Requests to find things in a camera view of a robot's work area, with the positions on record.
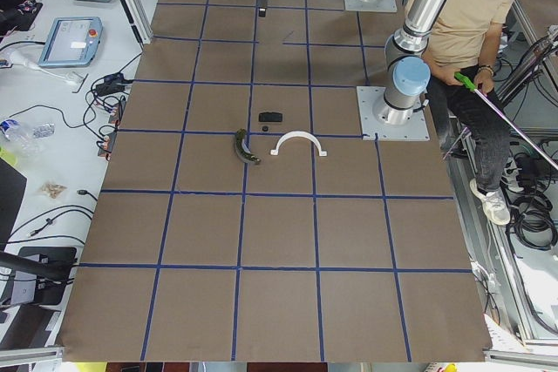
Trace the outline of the black laptop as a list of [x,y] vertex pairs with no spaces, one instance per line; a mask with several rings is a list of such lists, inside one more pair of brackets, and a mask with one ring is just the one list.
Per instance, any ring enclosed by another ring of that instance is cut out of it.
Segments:
[[27,179],[1,159],[0,221],[1,249],[4,250],[23,202]]

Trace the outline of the clear plastic water bottle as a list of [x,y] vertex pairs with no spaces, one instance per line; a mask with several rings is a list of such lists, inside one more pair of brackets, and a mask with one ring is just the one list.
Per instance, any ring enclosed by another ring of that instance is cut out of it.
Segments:
[[1,133],[12,149],[23,156],[34,156],[43,151],[42,139],[52,136],[55,128],[53,123],[30,126],[13,118],[1,121]]

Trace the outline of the black rectangular plastic block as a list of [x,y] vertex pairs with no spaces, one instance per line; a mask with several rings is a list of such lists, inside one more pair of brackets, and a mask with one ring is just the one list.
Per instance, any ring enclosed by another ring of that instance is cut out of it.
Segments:
[[281,124],[283,115],[281,112],[260,112],[258,122],[261,124]]

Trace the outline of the black usb hub box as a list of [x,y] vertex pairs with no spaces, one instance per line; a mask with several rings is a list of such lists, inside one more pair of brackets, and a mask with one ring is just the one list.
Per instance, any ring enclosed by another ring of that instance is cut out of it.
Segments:
[[99,97],[123,92],[126,87],[133,83],[132,79],[126,79],[122,72],[116,72],[103,77],[103,81],[95,85],[94,92]]

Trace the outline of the small bag of snacks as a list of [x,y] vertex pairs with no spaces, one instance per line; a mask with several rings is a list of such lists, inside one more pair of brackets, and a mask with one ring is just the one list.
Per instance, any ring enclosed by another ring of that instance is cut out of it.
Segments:
[[45,197],[48,197],[52,200],[57,199],[65,190],[67,189],[66,186],[61,185],[59,183],[52,183],[52,182],[44,182],[43,185],[41,185],[38,188],[38,192],[41,193],[42,195],[44,195]]

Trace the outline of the dark green curved part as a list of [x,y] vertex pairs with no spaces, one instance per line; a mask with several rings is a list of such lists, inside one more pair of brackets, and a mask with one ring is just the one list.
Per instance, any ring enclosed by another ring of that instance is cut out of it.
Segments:
[[248,148],[246,139],[248,136],[248,132],[245,129],[239,129],[235,133],[235,153],[237,157],[244,163],[249,165],[258,166],[262,163],[262,160],[253,154],[250,149]]

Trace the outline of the near blue teach pendant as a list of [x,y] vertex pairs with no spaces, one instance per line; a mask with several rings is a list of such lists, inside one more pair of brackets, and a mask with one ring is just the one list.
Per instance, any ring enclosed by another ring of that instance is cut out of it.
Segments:
[[59,17],[53,21],[38,65],[86,67],[94,59],[103,32],[99,17]]

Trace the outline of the white shoe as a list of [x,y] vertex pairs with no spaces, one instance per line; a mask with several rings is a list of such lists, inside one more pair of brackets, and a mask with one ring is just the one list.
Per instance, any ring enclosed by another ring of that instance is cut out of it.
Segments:
[[483,212],[489,221],[498,226],[505,226],[511,221],[510,211],[500,189],[482,193],[477,187],[476,179],[471,179],[469,186],[473,195],[480,200]]

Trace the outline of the white semicircular bracket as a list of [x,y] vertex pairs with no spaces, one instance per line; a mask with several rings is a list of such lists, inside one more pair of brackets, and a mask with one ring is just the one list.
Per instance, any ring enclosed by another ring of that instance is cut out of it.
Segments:
[[319,157],[327,157],[328,152],[323,148],[320,140],[312,133],[300,130],[294,130],[284,133],[277,141],[275,146],[269,151],[271,156],[278,156],[282,147],[288,143],[308,143],[311,147],[317,149]]

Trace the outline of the person in beige shirt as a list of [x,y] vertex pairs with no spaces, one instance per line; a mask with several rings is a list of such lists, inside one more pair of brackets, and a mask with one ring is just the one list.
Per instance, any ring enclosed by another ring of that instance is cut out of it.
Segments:
[[509,126],[454,77],[467,76],[492,103],[493,66],[513,0],[447,0],[432,27],[423,60],[431,70],[426,96],[442,150],[451,145],[449,117],[467,127],[475,143],[475,179],[488,193],[500,189],[510,147]]

